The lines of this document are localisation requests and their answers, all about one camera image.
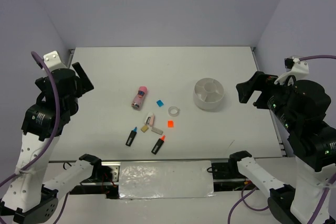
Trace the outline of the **pink glue bottle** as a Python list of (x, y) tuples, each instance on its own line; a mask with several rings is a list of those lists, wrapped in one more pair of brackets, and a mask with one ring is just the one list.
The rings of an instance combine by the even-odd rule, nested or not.
[(135, 95), (132, 103), (131, 103), (131, 106), (133, 109), (135, 110), (140, 110), (141, 107), (142, 107), (142, 103), (145, 99), (145, 96), (147, 94), (148, 90), (147, 90), (147, 87), (145, 86), (140, 86), (138, 88), (138, 91), (137, 91), (137, 94)]

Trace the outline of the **orange cap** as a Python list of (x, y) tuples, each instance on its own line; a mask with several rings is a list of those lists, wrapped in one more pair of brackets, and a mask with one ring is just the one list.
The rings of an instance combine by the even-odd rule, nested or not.
[(173, 128), (173, 127), (174, 127), (174, 121), (173, 121), (173, 120), (168, 120), (168, 122), (167, 122), (167, 126), (168, 126), (169, 128)]

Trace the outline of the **orange black highlighter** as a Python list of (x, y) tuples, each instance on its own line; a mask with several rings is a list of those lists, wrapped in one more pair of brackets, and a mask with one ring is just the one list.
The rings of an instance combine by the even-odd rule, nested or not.
[(155, 146), (152, 148), (151, 153), (156, 155), (160, 150), (160, 148), (162, 147), (162, 145), (164, 144), (164, 142), (165, 142), (165, 135), (163, 135), (161, 138), (158, 139)]

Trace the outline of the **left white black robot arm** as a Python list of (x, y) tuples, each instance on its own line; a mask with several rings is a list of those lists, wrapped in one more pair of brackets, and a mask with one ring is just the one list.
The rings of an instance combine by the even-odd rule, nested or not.
[(80, 63), (59, 68), (35, 81), (41, 93), (27, 109), (22, 124), (22, 146), (9, 188), (1, 199), (1, 215), (16, 223), (44, 223), (55, 213), (59, 200), (75, 186), (103, 174), (100, 158), (84, 154), (67, 170), (44, 181), (48, 163), (71, 116), (78, 112), (78, 99), (94, 89)]

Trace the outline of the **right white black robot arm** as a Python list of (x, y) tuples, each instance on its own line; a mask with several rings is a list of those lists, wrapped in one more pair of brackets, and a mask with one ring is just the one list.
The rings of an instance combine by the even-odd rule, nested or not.
[(288, 132), (297, 164), (296, 185), (288, 185), (260, 167), (247, 151), (230, 155), (228, 171), (245, 176), (267, 198), (268, 208), (280, 223), (335, 223), (329, 209), (335, 187), (335, 129), (324, 121), (331, 98), (318, 83), (290, 74), (284, 83), (257, 71), (236, 86), (240, 103), (255, 91), (254, 106), (268, 109)]

